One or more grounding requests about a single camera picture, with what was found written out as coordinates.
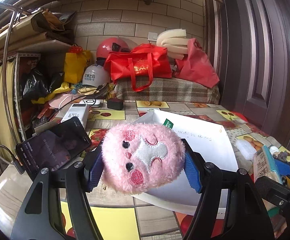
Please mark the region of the cream foam sheets stack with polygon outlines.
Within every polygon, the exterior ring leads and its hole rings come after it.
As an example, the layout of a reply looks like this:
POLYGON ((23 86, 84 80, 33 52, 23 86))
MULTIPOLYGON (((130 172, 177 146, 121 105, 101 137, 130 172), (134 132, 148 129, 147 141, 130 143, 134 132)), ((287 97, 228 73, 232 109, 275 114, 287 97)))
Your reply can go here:
POLYGON ((182 60, 188 53, 185 29, 170 29, 160 33, 156 40, 158 47, 166 48, 168 57, 182 60))

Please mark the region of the black charger block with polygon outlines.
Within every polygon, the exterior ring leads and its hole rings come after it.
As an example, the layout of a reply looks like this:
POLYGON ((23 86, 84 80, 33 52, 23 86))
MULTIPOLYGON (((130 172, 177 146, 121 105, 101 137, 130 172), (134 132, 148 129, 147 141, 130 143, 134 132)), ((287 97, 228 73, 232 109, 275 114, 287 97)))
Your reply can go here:
POLYGON ((124 109, 124 100, 117 98, 109 98, 107 100, 107 108, 122 111, 124 109))

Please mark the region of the white wireless charger pad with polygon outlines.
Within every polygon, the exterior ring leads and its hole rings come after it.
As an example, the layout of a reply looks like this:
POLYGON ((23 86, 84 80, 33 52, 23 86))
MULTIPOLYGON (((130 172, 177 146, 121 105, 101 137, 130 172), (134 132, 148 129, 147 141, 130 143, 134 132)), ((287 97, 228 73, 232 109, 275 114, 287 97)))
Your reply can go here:
POLYGON ((99 99, 83 99, 79 102, 80 104, 86 104, 89 107, 98 108, 102 105, 102 100, 99 99))

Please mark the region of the pink helmet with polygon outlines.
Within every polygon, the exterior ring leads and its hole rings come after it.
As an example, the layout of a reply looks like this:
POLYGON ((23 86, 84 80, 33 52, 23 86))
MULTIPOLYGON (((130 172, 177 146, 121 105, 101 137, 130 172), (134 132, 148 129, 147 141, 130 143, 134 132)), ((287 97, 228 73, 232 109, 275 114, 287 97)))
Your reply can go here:
POLYGON ((107 38, 103 40, 97 47, 97 60, 106 59, 110 52, 130 52, 130 48, 121 38, 107 38))

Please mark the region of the black smartphone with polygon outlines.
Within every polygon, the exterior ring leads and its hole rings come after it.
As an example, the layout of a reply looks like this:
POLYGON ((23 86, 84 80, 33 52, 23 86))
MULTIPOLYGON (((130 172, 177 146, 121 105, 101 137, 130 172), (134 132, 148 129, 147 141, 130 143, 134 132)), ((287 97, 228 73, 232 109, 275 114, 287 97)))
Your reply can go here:
POLYGON ((91 146, 78 117, 74 116, 15 146, 17 157, 31 180, 42 168, 55 172, 91 146))

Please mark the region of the black garbage bag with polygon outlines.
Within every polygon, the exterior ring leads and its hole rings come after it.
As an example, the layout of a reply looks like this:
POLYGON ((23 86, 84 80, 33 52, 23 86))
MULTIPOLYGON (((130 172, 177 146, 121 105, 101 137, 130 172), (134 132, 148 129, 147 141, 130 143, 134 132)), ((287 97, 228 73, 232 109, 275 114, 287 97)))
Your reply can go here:
POLYGON ((23 74, 20 80, 20 94, 23 99, 38 100, 45 98, 61 87, 64 72, 55 72, 52 76, 34 68, 29 74, 23 74))

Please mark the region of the white cardboard box tray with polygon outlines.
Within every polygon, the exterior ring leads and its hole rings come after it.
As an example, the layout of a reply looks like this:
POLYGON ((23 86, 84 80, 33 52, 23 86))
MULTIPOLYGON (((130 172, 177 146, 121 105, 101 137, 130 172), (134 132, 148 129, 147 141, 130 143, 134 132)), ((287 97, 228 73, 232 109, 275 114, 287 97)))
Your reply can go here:
MULTIPOLYGON (((173 124, 172 130, 186 139, 192 150, 200 153, 206 162, 212 162, 221 170, 238 170, 227 132, 219 124, 160 110, 149 111, 135 123, 163 124, 166 120, 173 124)), ((201 195, 191 188, 185 173, 181 172, 177 180, 134 197, 167 210, 194 215, 201 195)))

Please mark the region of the teal tissue pack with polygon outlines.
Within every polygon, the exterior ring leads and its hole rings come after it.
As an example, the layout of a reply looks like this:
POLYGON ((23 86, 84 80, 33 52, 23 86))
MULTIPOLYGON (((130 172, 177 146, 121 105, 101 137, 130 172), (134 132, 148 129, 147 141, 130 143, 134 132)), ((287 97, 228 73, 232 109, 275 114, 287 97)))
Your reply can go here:
POLYGON ((262 146, 261 149, 254 154, 253 172, 254 182, 259 178, 266 176, 277 183, 282 184, 279 169, 267 146, 262 146))

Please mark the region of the white power bank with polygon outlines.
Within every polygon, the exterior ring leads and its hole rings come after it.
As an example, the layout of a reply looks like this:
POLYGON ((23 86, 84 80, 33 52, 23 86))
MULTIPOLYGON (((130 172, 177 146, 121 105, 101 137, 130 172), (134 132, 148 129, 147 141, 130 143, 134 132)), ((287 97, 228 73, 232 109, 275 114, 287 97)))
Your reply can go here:
POLYGON ((77 117, 85 128, 89 116, 89 105, 85 103, 74 103, 70 106, 61 122, 65 122, 73 117, 77 117))

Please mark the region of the wall socket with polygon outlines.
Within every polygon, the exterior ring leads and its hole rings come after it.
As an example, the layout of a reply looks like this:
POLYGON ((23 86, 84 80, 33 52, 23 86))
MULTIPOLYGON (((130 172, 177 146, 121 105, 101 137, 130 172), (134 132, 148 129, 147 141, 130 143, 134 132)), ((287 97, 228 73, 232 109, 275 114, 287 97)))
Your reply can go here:
POLYGON ((158 37, 158 33, 148 32, 148 41, 156 42, 158 37))

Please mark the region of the pink fluffy plush toy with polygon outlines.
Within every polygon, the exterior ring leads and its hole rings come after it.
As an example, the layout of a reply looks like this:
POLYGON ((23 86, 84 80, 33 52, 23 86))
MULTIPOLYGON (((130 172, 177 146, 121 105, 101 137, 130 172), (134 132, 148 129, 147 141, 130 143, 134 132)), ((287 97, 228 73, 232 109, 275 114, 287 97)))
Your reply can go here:
POLYGON ((161 124, 120 124, 101 146, 104 183, 123 194, 140 194, 176 180, 185 163, 185 145, 161 124))

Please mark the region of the dark purple door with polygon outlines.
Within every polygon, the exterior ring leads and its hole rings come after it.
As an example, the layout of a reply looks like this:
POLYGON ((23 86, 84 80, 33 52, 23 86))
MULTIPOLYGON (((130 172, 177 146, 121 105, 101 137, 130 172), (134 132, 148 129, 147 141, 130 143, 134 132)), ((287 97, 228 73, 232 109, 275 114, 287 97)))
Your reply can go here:
POLYGON ((290 0, 206 0, 220 103, 290 150, 290 0))

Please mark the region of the white foam block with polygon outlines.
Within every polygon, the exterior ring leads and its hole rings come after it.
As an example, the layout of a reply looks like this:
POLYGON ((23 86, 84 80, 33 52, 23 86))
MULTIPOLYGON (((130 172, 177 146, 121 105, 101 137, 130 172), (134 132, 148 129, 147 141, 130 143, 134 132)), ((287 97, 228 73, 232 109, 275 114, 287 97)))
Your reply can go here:
POLYGON ((250 142, 243 139, 238 139, 235 142, 235 147, 240 151, 246 160, 253 160, 256 149, 251 145, 250 142))

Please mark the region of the red plastic bag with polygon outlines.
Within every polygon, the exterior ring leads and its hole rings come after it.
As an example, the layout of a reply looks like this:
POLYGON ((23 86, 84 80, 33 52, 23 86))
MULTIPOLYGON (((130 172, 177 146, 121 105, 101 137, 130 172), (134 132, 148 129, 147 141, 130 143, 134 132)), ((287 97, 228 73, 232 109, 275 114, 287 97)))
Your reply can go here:
POLYGON ((177 71, 173 75, 178 79, 195 82, 207 88, 213 88, 219 82, 207 54, 195 38, 188 41, 187 55, 182 60, 176 59, 175 62, 177 71))

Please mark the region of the white helmet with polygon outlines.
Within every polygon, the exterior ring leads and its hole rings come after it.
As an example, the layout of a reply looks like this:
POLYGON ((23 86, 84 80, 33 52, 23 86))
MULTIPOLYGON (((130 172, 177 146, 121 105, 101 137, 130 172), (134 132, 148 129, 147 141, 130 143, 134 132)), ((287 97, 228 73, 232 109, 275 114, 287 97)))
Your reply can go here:
POLYGON ((106 83, 110 83, 110 74, 103 66, 93 64, 86 68, 82 78, 83 85, 98 87, 106 83))

